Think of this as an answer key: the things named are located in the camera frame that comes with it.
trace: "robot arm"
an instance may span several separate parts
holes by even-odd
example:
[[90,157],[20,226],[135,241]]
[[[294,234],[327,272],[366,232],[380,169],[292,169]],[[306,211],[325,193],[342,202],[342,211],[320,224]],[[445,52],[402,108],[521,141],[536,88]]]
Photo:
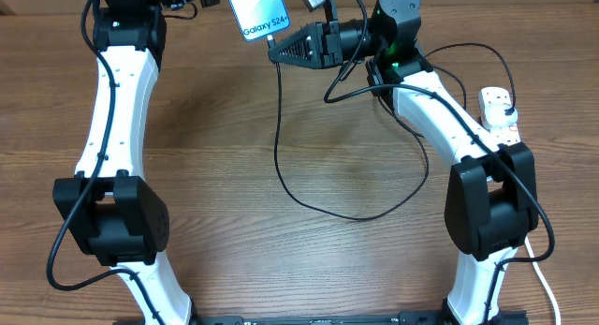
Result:
[[[496,324],[501,323],[503,317],[511,316],[525,321],[522,314],[500,315],[499,288],[494,290],[490,305],[486,305],[486,300],[496,263],[515,256],[518,247],[524,244],[526,234],[536,229],[537,211],[516,184],[498,170],[488,151],[473,141],[462,124],[508,164],[535,196],[534,162],[530,150],[523,143],[502,145],[447,92],[416,44],[421,24],[420,0],[378,0],[366,28],[364,22],[339,23],[336,18],[331,18],[329,15],[336,14],[334,10],[331,12],[334,4],[326,0],[304,2],[311,11],[325,6],[328,22],[309,24],[271,48],[269,58],[273,63],[329,68],[341,66],[357,52],[357,60],[373,56],[366,64],[370,86],[400,83],[416,86],[436,93],[447,103],[399,87],[388,87],[389,91],[379,87],[373,91],[391,109],[415,125],[451,168],[445,219],[460,254],[455,285],[444,302],[443,312],[435,317],[451,324],[480,324],[486,321],[484,315],[489,309],[488,319],[495,318]],[[337,100],[325,98],[325,101]],[[503,188],[490,193],[487,187],[490,180],[503,181]],[[501,286],[503,278],[504,271],[497,277],[497,287]],[[407,319],[408,314],[413,313],[403,314],[406,318],[400,314],[401,319]]]
[[[143,140],[148,103],[158,79],[167,24],[161,5],[180,8],[192,0],[106,0],[95,12],[94,43],[115,79],[116,102],[106,157],[87,204],[70,224],[81,251],[112,270],[137,273],[147,298],[168,325],[195,323],[193,302],[179,286],[165,252],[168,210],[145,183]],[[203,7],[220,0],[199,0]],[[98,89],[90,134],[75,178],[56,180],[53,197],[66,218],[97,162],[110,111],[110,84],[98,60]],[[102,202],[112,197],[114,203]],[[159,324],[131,276],[118,273],[131,290],[145,324]]]
[[[94,42],[118,85],[114,121],[98,180],[69,229],[84,254],[96,256],[100,264],[113,270],[127,268],[138,273],[165,323],[196,324],[193,302],[179,287],[165,253],[167,207],[145,183],[142,166],[148,102],[166,41],[167,25],[160,6],[179,8],[191,0],[106,1],[109,7],[97,15]],[[218,1],[200,3],[209,7]],[[361,47],[358,59],[373,56],[367,64],[371,85],[404,82],[442,95],[493,153],[506,160],[518,175],[529,175],[527,185],[534,192],[530,151],[523,145],[500,145],[457,105],[420,54],[416,46],[419,0],[379,0],[366,29],[358,21],[339,23],[332,0],[304,1],[310,9],[324,6],[328,22],[310,24],[271,48],[271,61],[309,68],[341,66]],[[53,190],[54,202],[64,218],[94,170],[109,113],[109,81],[99,63],[98,72],[92,128],[76,176],[57,180]],[[382,96],[394,111],[416,125],[451,167],[446,224],[460,257],[456,284],[442,318],[453,324],[478,324],[483,321],[484,300],[495,262],[513,257],[526,233],[536,228],[535,211],[526,205],[513,184],[501,178],[455,116],[436,100],[401,88],[376,96]],[[490,194],[488,177],[504,180],[504,188]],[[100,204],[110,196],[114,203]],[[121,277],[136,298],[145,323],[158,324],[138,286],[129,275]],[[499,312],[498,295],[496,289],[489,318]]]

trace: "wooden table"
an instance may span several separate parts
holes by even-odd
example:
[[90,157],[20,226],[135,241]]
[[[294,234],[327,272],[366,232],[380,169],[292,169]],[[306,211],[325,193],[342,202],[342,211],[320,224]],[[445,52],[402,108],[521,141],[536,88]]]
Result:
[[[291,12],[294,28],[320,13]],[[340,17],[358,18],[357,9]],[[426,51],[487,43],[508,60],[520,128],[536,159],[538,193],[557,249],[541,264],[565,323],[599,317],[599,7],[424,7]],[[137,318],[111,278],[65,293],[45,265],[62,218],[51,190],[69,177],[90,124],[93,55],[77,16],[0,17],[0,323],[110,324]],[[463,78],[477,117],[482,87],[507,87],[490,53],[455,49],[432,61]],[[382,212],[421,181],[414,139],[370,95],[322,101],[336,70],[284,73],[282,171],[300,199],[355,216]],[[362,87],[363,67],[337,92]],[[447,80],[461,99],[459,88]],[[436,309],[451,290],[457,250],[443,219],[448,171],[430,149],[431,177],[408,204],[367,224],[299,207],[272,163],[276,74],[266,44],[242,41],[229,11],[169,22],[145,141],[148,183],[170,210],[168,254],[202,315],[324,316]],[[546,232],[531,234],[537,253]],[[70,236],[55,267],[63,283],[100,273]],[[501,306],[550,323],[548,298],[528,264],[509,268]]]

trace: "black cable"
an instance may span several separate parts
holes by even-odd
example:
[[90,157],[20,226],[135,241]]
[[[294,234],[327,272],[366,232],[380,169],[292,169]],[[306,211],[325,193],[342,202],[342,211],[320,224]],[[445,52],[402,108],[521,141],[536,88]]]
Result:
[[466,95],[466,86],[464,86],[464,83],[461,82],[460,78],[458,78],[458,76],[456,76],[455,74],[451,73],[449,70],[446,70],[440,66],[433,65],[432,67],[438,69],[441,72],[444,72],[447,76],[453,78],[455,81],[458,82],[458,84],[461,87],[461,92],[464,94],[464,110],[468,111],[468,109],[466,108],[466,104],[468,103],[468,96]]
[[[356,68],[356,66],[358,66],[358,64],[360,64],[360,61],[356,61],[354,62],[354,64],[352,64],[352,67],[349,69],[349,71],[347,71],[347,73],[345,73],[345,75],[343,77],[341,77],[339,79],[340,82],[343,82],[345,80],[347,80],[347,78],[349,78],[349,76],[352,74],[352,72],[354,72],[354,69]],[[341,74],[343,72],[344,67],[342,67],[342,69],[339,71],[339,74]]]
[[329,102],[330,94],[333,92],[333,90],[335,89],[335,87],[337,86],[339,81],[341,81],[342,79],[345,80],[345,79],[347,79],[347,77],[349,77],[349,73],[351,73],[351,72],[348,73],[347,70],[356,61],[356,57],[358,56],[359,50],[361,49],[362,43],[364,42],[364,38],[366,37],[366,31],[368,29],[368,13],[366,12],[366,7],[364,7],[364,3],[362,2],[362,0],[356,0],[356,2],[358,2],[360,10],[362,10],[362,17],[364,18],[364,27],[362,29],[362,36],[360,37],[358,46],[356,47],[354,54],[349,59],[349,61],[345,65],[345,67],[342,68],[341,72],[339,73],[339,75],[337,76],[335,81],[333,81],[333,83],[329,86],[329,89],[325,93],[325,102],[327,102],[327,103]]
[[368,221],[373,221],[375,219],[381,218],[383,216],[386,216],[390,213],[392,213],[393,211],[397,210],[398,208],[402,207],[403,204],[405,204],[407,201],[409,201],[419,190],[420,188],[422,188],[422,186],[427,182],[427,179],[429,178],[429,169],[430,169],[430,165],[429,165],[429,156],[427,155],[427,151],[424,148],[424,145],[422,144],[422,141],[420,140],[420,138],[418,137],[418,135],[414,135],[414,138],[416,139],[416,141],[418,142],[418,145],[420,145],[420,148],[422,149],[422,154],[424,155],[424,159],[426,162],[426,170],[424,173],[424,178],[422,179],[422,182],[420,183],[420,185],[418,185],[418,187],[412,192],[412,194],[408,195],[407,198],[405,198],[403,201],[401,201],[400,203],[398,203],[397,205],[395,205],[393,208],[385,211],[384,213],[378,214],[376,216],[371,216],[371,217],[352,217],[352,216],[346,216],[346,215],[342,215],[342,214],[336,214],[324,209],[320,209],[317,207],[314,207],[312,205],[306,204],[302,201],[300,201],[299,199],[297,199],[293,194],[291,194],[291,192],[289,191],[289,189],[287,188],[287,185],[285,184],[285,180],[283,180],[283,175],[281,174],[281,170],[279,169],[279,157],[278,157],[278,151],[279,151],[279,139],[281,137],[281,116],[282,116],[282,107],[283,107],[283,85],[281,82],[281,66],[277,63],[277,81],[279,84],[279,110],[278,110],[278,117],[277,117],[277,131],[276,131],[276,135],[275,135],[275,139],[274,139],[274,168],[277,171],[277,176],[279,177],[279,181],[281,182],[281,185],[283,186],[283,189],[285,190],[285,192],[287,193],[287,195],[294,200],[297,204],[299,204],[300,206],[304,207],[304,208],[308,208],[308,209],[312,209],[314,211],[317,211],[319,213],[324,213],[324,214],[329,214],[331,216],[335,216],[335,217],[339,217],[342,219],[346,219],[346,220],[350,220],[350,221],[356,221],[356,222],[368,222]]
[[417,136],[419,138],[424,138],[424,136],[418,132],[416,132],[414,129],[410,128],[410,126],[408,126],[404,121],[402,121],[402,119],[400,119],[397,115],[395,115],[395,113],[388,109],[387,106],[385,105],[385,103],[383,102],[383,99],[379,96],[378,97],[378,103],[381,104],[381,107],[383,108],[383,110],[385,110],[385,112],[387,112],[390,116],[393,117],[393,119],[395,119],[395,121],[400,124],[400,126],[405,129],[406,131],[408,131],[410,134],[412,134],[413,136]]
[[193,2],[187,2],[187,4],[190,4],[190,5],[192,5],[192,7],[194,7],[194,16],[187,17],[187,16],[179,16],[179,15],[165,15],[165,18],[171,18],[171,19],[182,20],[182,21],[193,20],[195,17],[197,17],[197,6]]
[[83,13],[81,14],[80,26],[81,26],[81,34],[83,35],[83,40],[85,41],[85,44],[87,44],[87,46],[90,48],[90,50],[92,52],[94,52],[97,59],[100,61],[100,63],[102,63],[102,66],[106,69],[106,73],[108,74],[108,77],[109,77],[110,107],[109,107],[108,119],[107,119],[107,123],[106,123],[106,128],[104,130],[104,137],[102,138],[102,145],[100,147],[100,152],[97,155],[97,162],[95,164],[94,171],[92,172],[92,176],[90,177],[87,185],[83,188],[83,191],[81,192],[79,198],[75,202],[75,205],[73,205],[73,208],[71,209],[70,213],[66,217],[65,223],[63,223],[63,226],[60,228],[58,235],[56,235],[56,240],[54,240],[54,244],[52,245],[51,252],[48,256],[48,263],[46,265],[46,277],[48,278],[48,282],[50,283],[50,285],[53,288],[56,288],[61,291],[73,291],[73,290],[77,290],[80,288],[88,287],[95,282],[98,282],[104,278],[110,277],[110,276],[118,274],[118,273],[128,274],[130,276],[129,279],[135,280],[135,282],[139,288],[139,291],[141,292],[141,295],[143,296],[144,301],[148,304],[148,308],[152,312],[153,318],[156,319],[160,325],[165,325],[165,322],[160,317],[160,315],[158,315],[158,312],[156,312],[156,309],[153,307],[152,301],[150,300],[150,297],[148,295],[148,291],[143,286],[141,280],[138,277],[138,274],[132,270],[129,270],[129,269],[111,270],[109,272],[99,274],[99,275],[92,277],[84,282],[81,282],[81,283],[78,283],[78,284],[72,285],[72,286],[62,285],[62,284],[56,282],[56,279],[54,278],[54,273],[53,273],[54,262],[56,260],[56,255],[58,254],[60,245],[61,245],[63,239],[65,238],[66,231],[68,230],[70,224],[72,223],[73,219],[77,216],[77,214],[80,214],[81,205],[83,204],[85,199],[89,196],[90,191],[92,190],[92,186],[94,185],[95,180],[97,180],[98,174],[99,174],[100,170],[102,169],[102,164],[104,163],[104,160],[108,158],[108,156],[106,155],[106,151],[108,149],[110,130],[112,128],[112,121],[114,119],[114,108],[116,105],[116,87],[118,85],[114,81],[114,75],[112,74],[112,69],[110,69],[109,63],[102,56],[102,54],[100,54],[100,51],[97,49],[97,47],[94,46],[94,44],[88,37],[87,32],[85,30],[85,21],[87,19],[87,14],[89,13],[91,5],[93,3],[98,3],[97,1],[99,1],[99,0],[87,0],[87,3],[85,4],[85,8],[83,9]]
[[445,45],[444,47],[435,49],[435,50],[429,52],[424,57],[429,58],[431,55],[433,55],[436,52],[439,52],[441,50],[451,49],[451,48],[456,48],[456,47],[463,47],[463,46],[476,46],[476,47],[488,49],[488,50],[492,51],[493,53],[495,53],[495,55],[497,57],[499,57],[499,59],[502,61],[502,64],[505,67],[505,72],[507,73],[507,78],[509,78],[509,84],[512,88],[512,107],[510,109],[506,110],[505,113],[507,115],[511,115],[516,110],[516,86],[514,86],[514,78],[512,77],[512,72],[509,70],[509,66],[507,65],[507,62],[505,61],[504,57],[497,50],[493,49],[489,45],[480,44],[480,43],[458,43],[458,44]]
[[485,302],[485,324],[487,324],[488,323],[487,318],[489,317],[489,311],[490,311],[490,303],[491,303],[491,300],[493,297],[493,293],[495,291],[495,285],[497,285],[497,279],[499,276],[499,272],[503,269],[504,265],[508,264],[508,263],[532,263],[532,262],[539,262],[539,261],[548,259],[549,256],[551,256],[551,254],[553,253],[553,250],[555,249],[555,235],[553,233],[553,227],[551,226],[551,223],[549,222],[548,216],[545,213],[545,211],[543,210],[543,207],[541,207],[538,200],[536,200],[534,198],[533,194],[531,194],[531,192],[528,190],[528,188],[526,188],[526,186],[522,183],[522,181],[518,178],[518,176],[503,162],[503,160],[499,156],[497,156],[497,154],[495,154],[493,151],[491,151],[491,149],[489,147],[487,147],[481,141],[481,139],[474,133],[474,131],[466,124],[466,122],[464,122],[464,120],[461,118],[460,114],[456,111],[456,109],[454,109],[453,106],[451,106],[445,99],[443,99],[441,96],[439,96],[436,92],[431,92],[429,90],[425,90],[420,87],[406,85],[406,84],[386,84],[386,85],[376,85],[376,86],[366,87],[366,88],[351,92],[347,95],[339,96],[336,99],[332,99],[332,100],[335,100],[335,102],[338,102],[338,101],[345,100],[352,96],[358,96],[358,95],[361,95],[361,94],[364,94],[367,92],[384,90],[387,88],[402,88],[402,89],[416,91],[423,95],[430,96],[430,97],[436,99],[437,101],[441,102],[451,112],[451,114],[456,118],[456,120],[458,121],[458,123],[460,123],[461,127],[466,131],[468,136],[470,136],[470,138],[472,138],[473,142],[476,143],[476,145],[478,145],[488,155],[490,155],[493,158],[493,160],[505,172],[507,177],[509,177],[510,180],[512,180],[514,183],[516,183],[516,185],[524,192],[524,194],[528,197],[528,199],[533,204],[534,208],[539,213],[539,216],[543,220],[543,224],[545,225],[545,228],[547,229],[549,242],[548,242],[548,250],[545,252],[545,254],[535,257],[535,258],[504,259],[497,263],[497,266],[495,267],[495,272],[493,273],[491,286],[489,289],[489,296],[487,298],[487,301]]

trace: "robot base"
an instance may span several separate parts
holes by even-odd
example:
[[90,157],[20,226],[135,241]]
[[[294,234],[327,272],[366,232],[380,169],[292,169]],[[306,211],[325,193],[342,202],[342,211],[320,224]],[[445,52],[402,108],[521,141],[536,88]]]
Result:
[[[144,325],[144,321],[115,322],[113,325]],[[447,300],[444,300],[441,311],[403,311],[398,316],[244,319],[242,317],[200,317],[194,314],[189,325],[459,325],[459,323],[451,320]],[[529,322],[526,311],[500,312],[489,322],[489,325],[529,325]]]

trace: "white cable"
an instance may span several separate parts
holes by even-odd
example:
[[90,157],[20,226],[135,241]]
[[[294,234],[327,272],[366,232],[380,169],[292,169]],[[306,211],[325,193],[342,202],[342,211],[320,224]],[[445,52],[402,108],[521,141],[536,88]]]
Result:
[[[526,246],[526,252],[528,252],[528,256],[533,258],[534,252],[533,248],[531,247],[531,242],[528,240],[528,237],[526,237],[526,239],[524,240],[524,245]],[[551,288],[549,287],[549,284],[547,283],[545,276],[543,276],[543,273],[541,273],[541,268],[539,268],[539,264],[537,262],[534,262],[533,267],[534,271],[536,272],[536,275],[539,276],[541,284],[543,284],[543,288],[545,288],[545,291],[547,292],[547,295],[551,300],[551,306],[553,306],[553,313],[555,314],[555,325],[562,325],[562,316],[560,315],[560,306],[558,305],[558,301],[555,299],[553,291],[551,291]]]

